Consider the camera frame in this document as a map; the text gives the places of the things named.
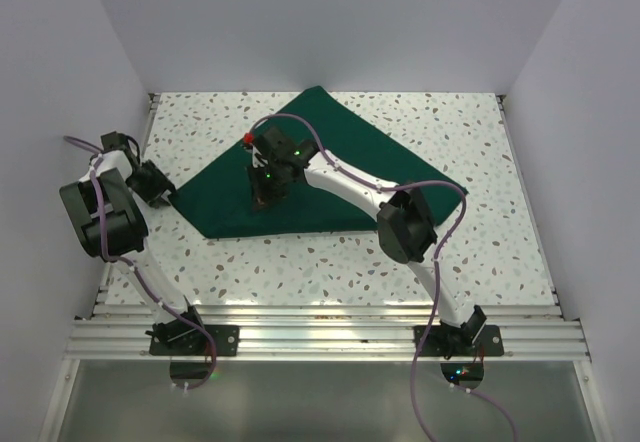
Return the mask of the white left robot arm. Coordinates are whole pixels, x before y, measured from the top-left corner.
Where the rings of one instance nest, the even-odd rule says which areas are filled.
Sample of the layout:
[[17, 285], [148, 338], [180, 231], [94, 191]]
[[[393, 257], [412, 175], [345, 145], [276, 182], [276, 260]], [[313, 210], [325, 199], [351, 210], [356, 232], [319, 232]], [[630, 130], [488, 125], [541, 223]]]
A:
[[189, 355], [210, 347], [197, 310], [151, 253], [149, 228], [139, 207], [166, 206], [175, 185], [154, 162], [142, 158], [138, 142], [127, 134], [104, 134], [100, 146], [68, 135], [63, 140], [91, 154], [86, 174], [59, 189], [81, 247], [113, 265], [137, 290], [154, 317], [149, 331], [154, 342]]

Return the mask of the dark green surgical cloth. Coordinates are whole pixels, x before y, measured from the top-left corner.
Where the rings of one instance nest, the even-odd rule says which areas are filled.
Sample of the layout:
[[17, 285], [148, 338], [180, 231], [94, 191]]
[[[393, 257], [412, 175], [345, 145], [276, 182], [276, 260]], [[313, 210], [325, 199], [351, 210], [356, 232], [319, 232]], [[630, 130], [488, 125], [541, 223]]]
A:
[[303, 91], [274, 115], [255, 132], [276, 127], [295, 143], [321, 141], [330, 158], [372, 185], [356, 185], [319, 155], [307, 174], [285, 185], [283, 198], [259, 205], [248, 175], [252, 156], [236, 142], [170, 197], [203, 237], [371, 231], [380, 203], [394, 194], [391, 186], [423, 180], [432, 183], [421, 192], [434, 223], [441, 225], [466, 191], [320, 86]]

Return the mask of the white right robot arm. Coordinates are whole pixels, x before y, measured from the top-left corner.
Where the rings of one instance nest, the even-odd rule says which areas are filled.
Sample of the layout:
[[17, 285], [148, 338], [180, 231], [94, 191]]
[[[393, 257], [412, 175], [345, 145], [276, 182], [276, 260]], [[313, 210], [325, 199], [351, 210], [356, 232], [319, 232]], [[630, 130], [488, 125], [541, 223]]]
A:
[[480, 344], [486, 315], [463, 292], [441, 282], [443, 241], [419, 183], [402, 186], [377, 178], [340, 160], [317, 138], [296, 143], [276, 127], [249, 132], [242, 144], [252, 156], [247, 173], [255, 207], [277, 202], [291, 184], [304, 183], [361, 210], [376, 222], [382, 252], [407, 266], [432, 298], [440, 324], [425, 338], [439, 345], [436, 353], [464, 355]]

